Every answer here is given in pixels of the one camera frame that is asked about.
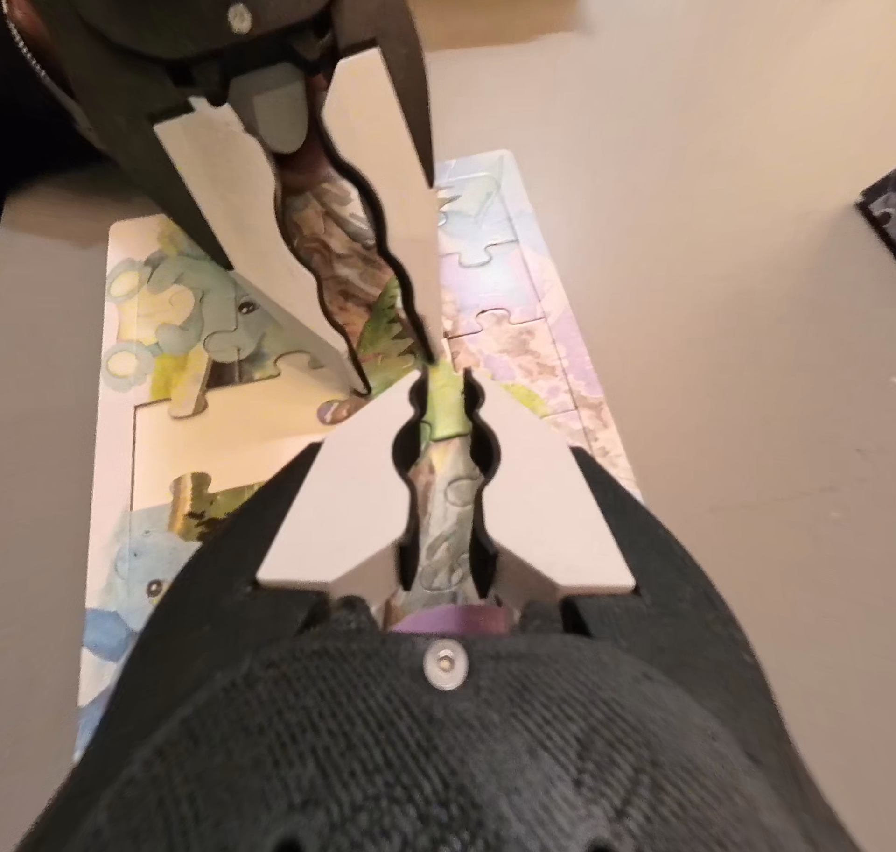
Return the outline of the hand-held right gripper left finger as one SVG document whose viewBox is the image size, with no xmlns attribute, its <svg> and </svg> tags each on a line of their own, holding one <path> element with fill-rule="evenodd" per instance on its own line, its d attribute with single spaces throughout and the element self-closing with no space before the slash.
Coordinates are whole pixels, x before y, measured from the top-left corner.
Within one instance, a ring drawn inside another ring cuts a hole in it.
<svg viewBox="0 0 896 852">
<path fill-rule="evenodd" d="M 414 370 L 323 439 L 256 572 L 259 585 L 384 607 L 416 530 L 428 375 Z"/>
</svg>

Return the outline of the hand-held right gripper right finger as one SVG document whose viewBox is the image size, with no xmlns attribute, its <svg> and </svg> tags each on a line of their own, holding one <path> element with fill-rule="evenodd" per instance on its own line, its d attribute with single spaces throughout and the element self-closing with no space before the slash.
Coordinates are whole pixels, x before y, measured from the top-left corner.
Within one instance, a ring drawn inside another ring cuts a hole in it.
<svg viewBox="0 0 896 852">
<path fill-rule="evenodd" d="M 628 595 L 633 573 L 581 465 L 595 465 L 485 374 L 466 369 L 473 496 L 469 572 L 481 599 L 532 602 Z"/>
</svg>

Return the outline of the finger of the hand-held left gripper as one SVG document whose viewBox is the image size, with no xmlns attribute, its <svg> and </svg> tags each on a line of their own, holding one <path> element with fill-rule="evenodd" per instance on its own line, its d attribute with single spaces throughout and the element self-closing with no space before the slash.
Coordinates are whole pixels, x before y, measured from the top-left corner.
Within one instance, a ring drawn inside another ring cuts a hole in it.
<svg viewBox="0 0 896 852">
<path fill-rule="evenodd" d="M 442 351 L 437 201 L 379 47 L 336 63 L 321 106 L 321 134 L 331 163 L 370 218 L 375 251 L 398 281 L 420 354 L 434 364 Z"/>
<path fill-rule="evenodd" d="M 368 395 L 351 342 L 325 307 L 317 277 L 290 244 L 270 156 L 230 105 L 212 106 L 200 96 L 188 101 L 189 112 L 153 129 L 236 281 L 304 351 Z"/>
</svg>

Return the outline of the green tail puzzle piece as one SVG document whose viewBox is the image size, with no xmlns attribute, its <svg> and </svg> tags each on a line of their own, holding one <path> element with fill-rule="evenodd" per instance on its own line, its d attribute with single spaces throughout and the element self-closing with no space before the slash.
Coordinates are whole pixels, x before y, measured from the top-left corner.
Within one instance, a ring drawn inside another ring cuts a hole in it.
<svg viewBox="0 0 896 852">
<path fill-rule="evenodd" d="M 356 344 L 360 365 L 374 394 L 422 365 L 404 317 L 398 280 L 391 277 L 375 299 Z"/>
</svg>

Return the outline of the dinosaur puzzle board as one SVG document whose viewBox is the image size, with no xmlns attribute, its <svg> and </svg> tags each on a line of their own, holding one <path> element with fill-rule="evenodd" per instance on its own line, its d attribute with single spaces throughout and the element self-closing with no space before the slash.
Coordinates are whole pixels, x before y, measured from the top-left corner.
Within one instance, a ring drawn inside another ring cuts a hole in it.
<svg viewBox="0 0 896 852">
<path fill-rule="evenodd" d="M 442 358 L 486 373 L 639 497 L 512 155 L 446 162 L 436 177 Z M 111 226 L 104 304 L 74 761 L 192 552 L 336 426 L 318 421 L 321 403 L 354 394 L 162 216 Z M 421 444 L 420 572 L 387 604 L 389 626 L 422 631 L 440 617 L 419 611 L 476 602 L 467 437 Z"/>
</svg>

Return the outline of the illustrated puzzle box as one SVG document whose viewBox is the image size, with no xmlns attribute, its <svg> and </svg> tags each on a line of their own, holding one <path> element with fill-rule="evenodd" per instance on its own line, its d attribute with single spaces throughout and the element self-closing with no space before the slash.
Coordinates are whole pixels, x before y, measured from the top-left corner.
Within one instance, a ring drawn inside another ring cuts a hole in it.
<svg viewBox="0 0 896 852">
<path fill-rule="evenodd" d="M 895 168 L 865 187 L 855 207 L 884 247 L 895 257 Z"/>
</svg>

